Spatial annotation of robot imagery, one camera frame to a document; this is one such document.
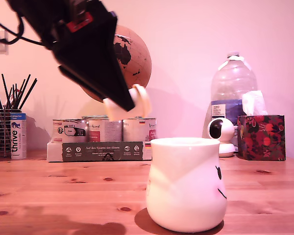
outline black eye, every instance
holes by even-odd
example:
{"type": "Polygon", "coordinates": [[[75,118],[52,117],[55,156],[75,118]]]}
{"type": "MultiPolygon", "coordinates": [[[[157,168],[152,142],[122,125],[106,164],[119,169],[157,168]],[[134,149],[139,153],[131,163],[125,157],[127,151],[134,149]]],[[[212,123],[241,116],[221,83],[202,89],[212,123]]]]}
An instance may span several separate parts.
{"type": "Polygon", "coordinates": [[[217,167],[217,166],[216,166],[216,169],[217,169],[217,171],[218,171],[219,179],[222,179],[222,175],[221,175],[221,169],[220,169],[220,167],[217,167]]]}
{"type": "Polygon", "coordinates": [[[209,128],[209,134],[212,138],[218,139],[221,136],[221,128],[222,128],[223,121],[220,119],[217,119],[213,121],[209,128]]]}

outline red label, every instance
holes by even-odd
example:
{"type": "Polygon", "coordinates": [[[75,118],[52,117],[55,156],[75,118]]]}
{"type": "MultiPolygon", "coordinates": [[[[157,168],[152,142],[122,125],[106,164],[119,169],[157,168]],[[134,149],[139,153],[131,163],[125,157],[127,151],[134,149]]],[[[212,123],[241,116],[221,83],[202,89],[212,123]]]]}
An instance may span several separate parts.
{"type": "Polygon", "coordinates": [[[149,141],[156,138],[156,130],[149,130],[149,141]]]}
{"type": "Polygon", "coordinates": [[[75,24],[74,22],[69,22],[67,23],[67,27],[69,28],[69,30],[74,33],[76,31],[78,31],[79,29],[81,29],[82,27],[84,27],[85,25],[88,25],[90,22],[93,21],[93,17],[89,12],[85,12],[85,20],[82,21],[79,24],[75,24]]]}
{"type": "Polygon", "coordinates": [[[90,142],[100,142],[100,131],[90,131],[89,139],[90,142]]]}

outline black cable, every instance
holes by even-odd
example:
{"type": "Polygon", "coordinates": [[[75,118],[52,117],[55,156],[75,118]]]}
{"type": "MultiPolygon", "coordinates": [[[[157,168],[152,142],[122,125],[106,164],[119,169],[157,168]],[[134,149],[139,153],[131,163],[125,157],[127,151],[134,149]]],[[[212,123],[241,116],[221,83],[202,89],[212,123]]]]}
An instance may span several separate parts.
{"type": "MultiPolygon", "coordinates": [[[[9,33],[13,34],[16,37],[18,36],[17,33],[13,32],[10,29],[8,29],[7,27],[5,27],[4,25],[2,25],[1,23],[0,23],[0,27],[3,28],[3,29],[5,29],[6,31],[8,31],[9,33]]],[[[36,44],[36,45],[39,45],[39,46],[43,46],[43,44],[41,42],[37,42],[37,41],[31,40],[31,39],[25,38],[23,36],[21,36],[20,39],[22,39],[22,40],[24,40],[26,42],[29,42],[29,43],[33,43],[33,44],[36,44]]]]}
{"type": "Polygon", "coordinates": [[[19,20],[19,26],[18,26],[18,33],[16,34],[16,38],[13,39],[12,41],[7,41],[5,38],[0,39],[0,43],[7,44],[7,45],[12,45],[16,43],[23,35],[24,33],[24,24],[21,16],[18,14],[18,20],[19,20]]]}

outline can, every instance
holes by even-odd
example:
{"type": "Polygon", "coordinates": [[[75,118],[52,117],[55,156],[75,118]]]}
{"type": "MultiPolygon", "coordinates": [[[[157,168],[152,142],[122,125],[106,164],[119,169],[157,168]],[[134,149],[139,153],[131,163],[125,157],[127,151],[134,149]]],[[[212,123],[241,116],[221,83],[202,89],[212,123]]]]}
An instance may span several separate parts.
{"type": "Polygon", "coordinates": [[[129,118],[123,120],[123,141],[151,141],[156,139],[155,118],[129,118]]]}
{"type": "Polygon", "coordinates": [[[87,121],[90,142],[122,141],[122,121],[109,121],[108,116],[92,116],[87,121]]]}
{"type": "Polygon", "coordinates": [[[11,113],[11,159],[26,158],[26,114],[11,113]]]}
{"type": "Polygon", "coordinates": [[[86,142],[87,121],[84,119],[54,119],[51,142],[86,142]]]}

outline white wall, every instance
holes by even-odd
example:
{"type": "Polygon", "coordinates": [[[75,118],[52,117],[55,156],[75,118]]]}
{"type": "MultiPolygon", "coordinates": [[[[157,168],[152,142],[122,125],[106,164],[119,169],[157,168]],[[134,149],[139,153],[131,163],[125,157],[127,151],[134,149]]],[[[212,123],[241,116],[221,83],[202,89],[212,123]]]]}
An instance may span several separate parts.
{"type": "MultiPolygon", "coordinates": [[[[202,136],[212,77],[228,51],[238,50],[257,76],[268,112],[285,115],[287,156],[294,158],[294,0],[103,2],[149,48],[147,91],[159,137],[202,136]]],[[[17,27],[14,13],[1,0],[0,21],[17,27]]],[[[37,39],[28,25],[25,36],[37,39]]],[[[23,108],[33,118],[30,148],[46,146],[53,118],[104,113],[101,103],[58,72],[42,47],[10,46],[9,55],[0,55],[1,73],[9,84],[21,83],[29,73],[38,78],[23,108]]]]}

